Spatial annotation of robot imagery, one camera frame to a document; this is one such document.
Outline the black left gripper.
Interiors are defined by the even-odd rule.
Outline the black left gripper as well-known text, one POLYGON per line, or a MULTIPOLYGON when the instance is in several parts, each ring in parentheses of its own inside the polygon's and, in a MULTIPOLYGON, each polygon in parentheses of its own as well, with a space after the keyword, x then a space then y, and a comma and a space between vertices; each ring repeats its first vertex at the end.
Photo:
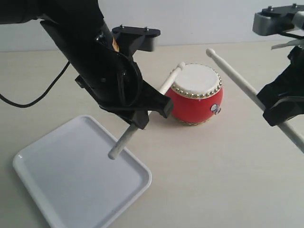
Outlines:
POLYGON ((41 25, 78 72, 75 81, 101 109, 130 119, 132 125, 142 130, 149 123, 148 111, 169 117, 172 99, 143 80, 133 56, 119 51, 105 22, 96 30, 85 26, 85 31, 47 20, 41 25))

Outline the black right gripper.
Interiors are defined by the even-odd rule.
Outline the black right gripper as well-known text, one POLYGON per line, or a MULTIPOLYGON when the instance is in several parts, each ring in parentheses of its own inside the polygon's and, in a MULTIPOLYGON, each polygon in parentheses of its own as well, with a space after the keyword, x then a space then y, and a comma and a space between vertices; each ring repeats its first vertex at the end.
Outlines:
POLYGON ((295 46, 287 58, 288 67, 257 94, 265 107, 263 117, 270 126, 304 114, 304 50, 295 46))

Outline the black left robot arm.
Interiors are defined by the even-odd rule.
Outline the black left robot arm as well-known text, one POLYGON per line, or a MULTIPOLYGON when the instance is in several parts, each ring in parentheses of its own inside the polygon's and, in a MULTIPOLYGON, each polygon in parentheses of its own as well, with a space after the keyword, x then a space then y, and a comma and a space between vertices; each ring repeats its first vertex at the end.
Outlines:
POLYGON ((167 118, 172 100, 144 81, 133 55, 152 52, 158 29, 109 29, 96 0, 3 0, 0 22, 41 26, 78 73, 76 83, 99 107, 143 129, 149 111, 167 118))

